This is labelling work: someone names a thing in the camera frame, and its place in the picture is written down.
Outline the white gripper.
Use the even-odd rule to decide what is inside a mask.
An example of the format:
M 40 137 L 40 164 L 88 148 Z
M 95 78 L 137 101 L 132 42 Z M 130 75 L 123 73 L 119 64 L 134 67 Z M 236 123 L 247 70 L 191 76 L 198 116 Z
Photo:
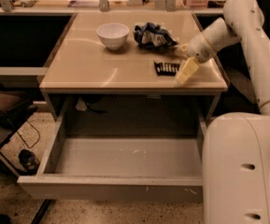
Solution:
M 182 86 L 198 69 L 199 62 L 205 63 L 217 53 L 217 38 L 200 33 L 190 40 L 188 46 L 176 46 L 175 54 L 181 59 L 187 59 L 180 65 L 174 78 L 174 84 Z

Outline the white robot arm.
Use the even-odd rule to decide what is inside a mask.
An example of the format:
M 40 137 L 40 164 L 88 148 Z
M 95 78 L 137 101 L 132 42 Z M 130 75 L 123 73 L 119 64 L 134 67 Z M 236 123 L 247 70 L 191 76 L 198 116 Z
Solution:
M 249 72 L 253 105 L 233 99 L 203 143 L 204 224 L 270 224 L 270 0 L 226 0 L 223 14 L 178 46 L 177 84 L 234 44 Z

